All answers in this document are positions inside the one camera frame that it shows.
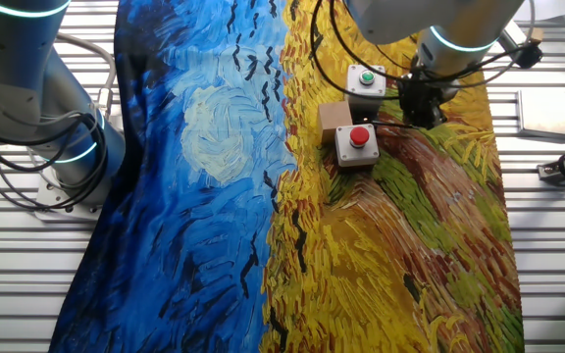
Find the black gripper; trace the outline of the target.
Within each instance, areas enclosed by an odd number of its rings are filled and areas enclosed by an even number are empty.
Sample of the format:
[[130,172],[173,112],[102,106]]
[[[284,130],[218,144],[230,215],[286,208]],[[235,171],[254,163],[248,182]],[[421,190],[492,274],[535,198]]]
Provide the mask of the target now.
[[448,101],[448,89],[429,79],[423,69],[412,69],[397,83],[399,105],[410,126],[433,129],[447,121],[439,105]]

